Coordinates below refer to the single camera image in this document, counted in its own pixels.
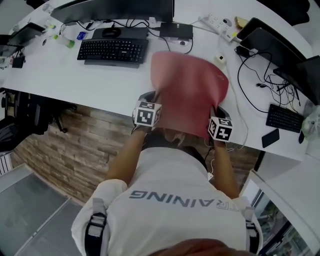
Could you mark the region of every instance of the shoulder strap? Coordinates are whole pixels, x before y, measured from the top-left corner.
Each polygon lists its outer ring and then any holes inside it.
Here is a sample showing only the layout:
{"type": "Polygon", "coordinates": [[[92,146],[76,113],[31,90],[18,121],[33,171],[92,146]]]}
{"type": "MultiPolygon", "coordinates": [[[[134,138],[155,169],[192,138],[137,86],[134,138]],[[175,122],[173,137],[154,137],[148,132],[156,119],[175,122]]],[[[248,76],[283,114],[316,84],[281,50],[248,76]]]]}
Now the shoulder strap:
{"type": "Polygon", "coordinates": [[[86,256],[100,256],[103,251],[107,255],[109,242],[109,226],[107,224],[107,210],[101,198],[92,199],[93,215],[86,226],[84,235],[84,249],[86,256]]]}
{"type": "Polygon", "coordinates": [[[253,215],[255,214],[255,209],[253,207],[247,206],[241,211],[243,217],[245,218],[246,227],[246,250],[253,254],[257,254],[259,250],[260,234],[253,222],[253,215]]]}

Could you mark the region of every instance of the white desk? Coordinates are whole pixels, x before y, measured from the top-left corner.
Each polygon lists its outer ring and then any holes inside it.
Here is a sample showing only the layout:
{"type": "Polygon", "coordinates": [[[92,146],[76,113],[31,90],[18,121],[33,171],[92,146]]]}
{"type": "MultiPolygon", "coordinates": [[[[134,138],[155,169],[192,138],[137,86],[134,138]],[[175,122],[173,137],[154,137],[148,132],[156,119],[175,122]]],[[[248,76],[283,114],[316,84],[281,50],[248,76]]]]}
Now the white desk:
{"type": "MultiPolygon", "coordinates": [[[[50,0],[49,3],[57,7],[68,0],[50,0]]],[[[257,17],[276,29],[280,34],[295,45],[307,58],[312,57],[311,46],[307,41],[286,21],[266,8],[256,0],[175,0],[174,21],[190,24],[211,12],[220,18],[240,16],[249,20],[257,17]]],[[[48,14],[42,11],[42,7],[36,9],[26,16],[19,26],[23,27],[27,22],[34,22],[42,25],[48,18],[48,14]]],[[[78,25],[67,27],[65,35],[75,39],[81,28],[78,25]]],[[[218,36],[216,34],[194,28],[194,45],[190,54],[206,59],[210,62],[214,60],[218,51],[218,36]]],[[[53,39],[48,39],[45,46],[42,42],[45,36],[36,38],[26,47],[26,63],[22,69],[9,68],[6,70],[6,78],[3,87],[41,95],[67,102],[81,104],[109,112],[114,112],[126,116],[132,114],[138,97],[152,91],[150,81],[150,64],[154,52],[166,51],[167,45],[153,35],[149,36],[149,49],[146,61],[139,69],[112,67],[112,66],[88,66],[83,61],[77,60],[81,42],[76,41],[73,49],[68,49],[57,44],[53,39]]],[[[235,94],[238,99],[239,109],[249,126],[249,134],[246,146],[284,157],[302,160],[307,148],[307,142],[298,143],[298,133],[280,130],[280,140],[267,148],[262,148],[261,137],[274,130],[265,125],[267,114],[256,111],[245,99],[240,91],[237,72],[241,61],[235,54],[236,42],[227,44],[220,40],[221,47],[227,57],[227,70],[224,72],[233,84],[235,94]]],[[[187,52],[190,46],[179,46],[170,44],[173,51],[187,52]]],[[[260,56],[247,61],[247,64],[254,67],[259,74],[263,75],[268,62],[260,56]]],[[[256,88],[259,82],[253,71],[243,67],[240,73],[240,81],[243,89],[252,103],[261,110],[267,111],[270,103],[274,102],[270,90],[256,88]]],[[[236,107],[235,94],[232,87],[229,87],[227,97],[221,104],[230,114],[235,130],[231,136],[231,142],[242,145],[244,143],[247,130],[243,125],[236,107]]],[[[298,101],[294,101],[294,108],[301,112],[306,102],[306,97],[299,94],[301,106],[298,101]]]]}

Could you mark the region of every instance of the pink cloth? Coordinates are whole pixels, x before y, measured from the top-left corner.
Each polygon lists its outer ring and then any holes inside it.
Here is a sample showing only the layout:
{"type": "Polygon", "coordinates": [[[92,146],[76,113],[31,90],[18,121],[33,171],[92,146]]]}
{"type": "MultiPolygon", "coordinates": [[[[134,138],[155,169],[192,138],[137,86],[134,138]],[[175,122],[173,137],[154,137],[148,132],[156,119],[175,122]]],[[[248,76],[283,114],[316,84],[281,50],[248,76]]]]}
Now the pink cloth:
{"type": "Polygon", "coordinates": [[[157,52],[152,56],[151,82],[162,104],[157,127],[209,138],[210,109],[217,109],[229,86],[219,68],[194,56],[157,52]]]}

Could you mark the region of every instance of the computer mouse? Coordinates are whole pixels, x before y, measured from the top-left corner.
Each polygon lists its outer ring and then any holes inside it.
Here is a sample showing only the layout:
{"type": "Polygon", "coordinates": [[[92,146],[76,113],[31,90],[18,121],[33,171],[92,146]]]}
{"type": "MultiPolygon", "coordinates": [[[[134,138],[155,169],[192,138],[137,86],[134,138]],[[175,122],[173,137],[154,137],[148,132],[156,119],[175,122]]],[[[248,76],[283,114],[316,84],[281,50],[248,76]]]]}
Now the computer mouse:
{"type": "Polygon", "coordinates": [[[304,142],[304,139],[305,139],[305,135],[304,135],[304,133],[301,131],[300,132],[300,136],[299,136],[299,143],[301,144],[302,142],[304,142]]]}
{"type": "Polygon", "coordinates": [[[108,27],[102,31],[103,38],[117,38],[121,34],[121,29],[118,27],[108,27]]]}

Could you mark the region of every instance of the black keyboard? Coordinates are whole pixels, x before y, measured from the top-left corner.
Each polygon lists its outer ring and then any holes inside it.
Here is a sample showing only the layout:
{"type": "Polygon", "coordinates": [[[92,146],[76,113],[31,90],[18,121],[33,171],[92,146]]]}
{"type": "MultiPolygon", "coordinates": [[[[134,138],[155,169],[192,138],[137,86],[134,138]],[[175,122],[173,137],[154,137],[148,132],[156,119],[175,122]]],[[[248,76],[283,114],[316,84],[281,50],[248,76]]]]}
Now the black keyboard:
{"type": "Polygon", "coordinates": [[[289,109],[270,104],[266,125],[300,133],[304,117],[289,109]]]}
{"type": "Polygon", "coordinates": [[[144,39],[83,40],[77,60],[142,64],[149,41],[144,39]]]}

